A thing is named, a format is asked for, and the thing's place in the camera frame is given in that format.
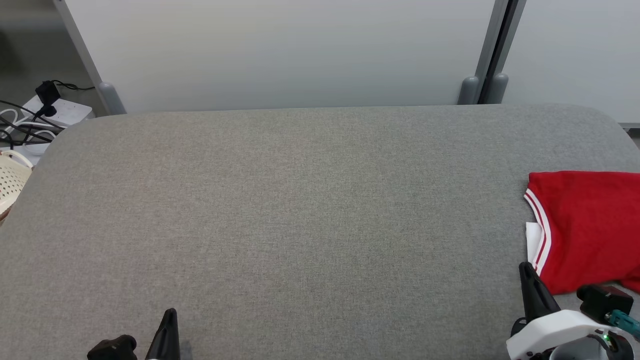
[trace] red folded garment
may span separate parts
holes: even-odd
[[[533,266],[551,294],[607,281],[640,292],[640,174],[532,172],[525,198],[542,228]]]

